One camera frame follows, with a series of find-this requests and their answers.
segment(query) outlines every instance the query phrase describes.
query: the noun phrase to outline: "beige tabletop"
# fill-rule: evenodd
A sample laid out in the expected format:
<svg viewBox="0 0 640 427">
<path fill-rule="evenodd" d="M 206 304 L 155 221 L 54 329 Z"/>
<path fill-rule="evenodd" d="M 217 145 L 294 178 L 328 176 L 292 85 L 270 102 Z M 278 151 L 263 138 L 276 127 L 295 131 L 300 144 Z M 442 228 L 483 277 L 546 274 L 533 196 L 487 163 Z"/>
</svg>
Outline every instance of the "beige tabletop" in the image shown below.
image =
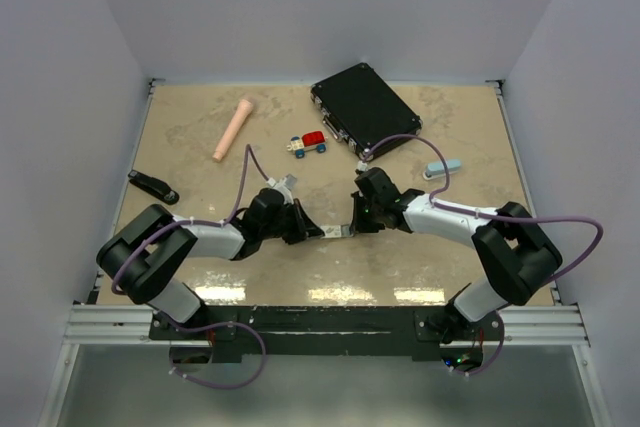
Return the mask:
<svg viewBox="0 0 640 427">
<path fill-rule="evenodd" d="M 440 198 L 472 206 L 524 205 L 513 152 L 493 88 L 487 86 L 393 85 L 423 120 L 422 135 L 446 158 L 462 161 L 452 186 Z M 245 94 L 256 101 L 224 160 L 213 150 Z M 134 168 L 165 180 L 180 193 L 169 209 L 206 220 L 226 217 L 233 205 L 244 145 L 250 143 L 268 175 L 298 178 L 294 196 L 318 225 L 351 221 L 357 158 L 330 138 L 323 154 L 296 159 L 286 150 L 292 136 L 322 130 L 308 86 L 184 85 L 158 86 L 153 95 Z M 400 191 L 429 191 L 422 172 L 437 158 L 427 146 L 409 142 L 372 162 L 387 171 Z M 264 187 L 253 166 L 242 206 Z M 128 186 L 118 229 L 154 199 Z M 210 304 L 268 305 L 414 305 L 442 304 L 467 283 L 483 276 L 474 250 L 448 240 L 399 231 L 350 239 L 313 240 L 286 245 L 263 243 L 239 262 L 187 259 L 176 276 Z M 102 286 L 98 303 L 126 303 Z M 531 305 L 551 305 L 542 289 Z"/>
</svg>

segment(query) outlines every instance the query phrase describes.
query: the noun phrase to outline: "toy car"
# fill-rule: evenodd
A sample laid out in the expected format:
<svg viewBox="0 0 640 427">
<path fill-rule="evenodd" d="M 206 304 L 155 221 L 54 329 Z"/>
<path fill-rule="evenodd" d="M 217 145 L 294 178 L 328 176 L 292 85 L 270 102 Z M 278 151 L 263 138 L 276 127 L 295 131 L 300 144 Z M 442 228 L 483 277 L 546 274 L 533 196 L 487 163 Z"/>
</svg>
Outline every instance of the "toy car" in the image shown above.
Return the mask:
<svg viewBox="0 0 640 427">
<path fill-rule="evenodd" d="M 318 153 L 323 153 L 327 150 L 327 139 L 324 134 L 319 130 L 315 132 L 309 132 L 304 134 L 302 139 L 300 137 L 291 137 L 291 142 L 287 145 L 287 150 L 296 154 L 297 159 L 302 159 L 304 153 L 308 150 L 316 150 Z"/>
</svg>

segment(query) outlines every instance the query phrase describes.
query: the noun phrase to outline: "wooden table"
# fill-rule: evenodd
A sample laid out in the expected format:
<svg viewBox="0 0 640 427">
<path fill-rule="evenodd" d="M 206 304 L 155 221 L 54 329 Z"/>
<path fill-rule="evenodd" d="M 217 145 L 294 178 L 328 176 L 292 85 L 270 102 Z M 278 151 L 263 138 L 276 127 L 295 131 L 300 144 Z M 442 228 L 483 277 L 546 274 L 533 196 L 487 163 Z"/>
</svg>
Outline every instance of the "wooden table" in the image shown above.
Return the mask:
<svg viewBox="0 0 640 427">
<path fill-rule="evenodd" d="M 525 204 L 493 88 L 392 87 L 421 116 L 422 135 L 446 158 L 462 160 L 442 199 L 473 206 L 501 206 L 508 200 Z M 226 158 L 216 164 L 213 150 L 245 94 L 257 107 Z M 316 224 L 349 223 L 357 158 L 332 138 L 327 152 L 309 152 L 304 159 L 285 148 L 294 135 L 322 130 L 320 120 L 308 86 L 158 86 L 134 168 L 166 180 L 180 193 L 180 202 L 170 208 L 175 214 L 219 220 L 233 205 L 244 145 L 250 143 L 268 175 L 278 179 L 291 173 L 298 178 L 294 195 Z M 425 145 L 409 142 L 372 165 L 385 169 L 401 191 L 429 191 L 443 182 L 426 182 L 421 176 L 435 160 Z M 242 205 L 264 186 L 250 167 Z M 151 203 L 152 197 L 128 186 L 118 229 Z M 384 231 L 294 246 L 270 240 L 240 262 L 187 259 L 176 275 L 210 304 L 433 305 L 484 273 L 468 247 L 429 235 Z M 124 302 L 128 299 L 111 294 L 109 282 L 103 284 L 98 303 Z M 542 289 L 530 304 L 551 305 L 549 289 Z"/>
</svg>

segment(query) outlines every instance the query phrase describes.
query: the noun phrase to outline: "white wall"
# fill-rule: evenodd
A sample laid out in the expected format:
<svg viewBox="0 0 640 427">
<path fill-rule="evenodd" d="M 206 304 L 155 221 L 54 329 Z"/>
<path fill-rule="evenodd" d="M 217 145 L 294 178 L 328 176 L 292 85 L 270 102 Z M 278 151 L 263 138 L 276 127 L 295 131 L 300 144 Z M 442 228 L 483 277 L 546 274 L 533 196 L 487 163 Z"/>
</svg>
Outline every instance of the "white wall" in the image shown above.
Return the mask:
<svg viewBox="0 0 640 427">
<path fill-rule="evenodd" d="M 107 0 L 145 73 L 317 80 L 504 78 L 550 0 Z"/>
<path fill-rule="evenodd" d="M 602 220 L 594 255 L 560 282 L 578 300 L 617 426 L 638 425 L 640 0 L 553 0 L 506 82 L 540 214 Z M 586 228 L 556 230 L 567 257 Z"/>
<path fill-rule="evenodd" d="M 143 89 L 105 0 L 0 0 L 2 426 L 37 422 L 71 302 L 95 277 Z"/>
</svg>

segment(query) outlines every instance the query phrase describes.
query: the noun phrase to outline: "peach baseball bat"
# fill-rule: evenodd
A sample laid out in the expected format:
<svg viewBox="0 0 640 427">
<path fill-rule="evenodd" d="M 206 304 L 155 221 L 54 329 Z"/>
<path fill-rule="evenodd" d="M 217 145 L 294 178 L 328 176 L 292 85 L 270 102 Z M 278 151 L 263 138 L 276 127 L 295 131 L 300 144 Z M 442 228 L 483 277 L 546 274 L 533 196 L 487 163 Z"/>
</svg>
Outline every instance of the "peach baseball bat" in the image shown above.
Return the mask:
<svg viewBox="0 0 640 427">
<path fill-rule="evenodd" d="M 250 100 L 240 99 L 240 102 L 238 102 L 236 113 L 233 114 L 233 118 L 231 119 L 231 122 L 229 122 L 227 130 L 224 131 L 224 135 L 222 136 L 222 139 L 220 139 L 220 142 L 218 142 L 216 150 L 213 153 L 214 161 L 220 162 L 222 158 L 227 154 L 227 150 L 229 150 L 233 139 L 235 139 L 236 135 L 238 135 L 240 127 L 242 127 L 242 124 L 252 110 L 253 103 Z"/>
</svg>

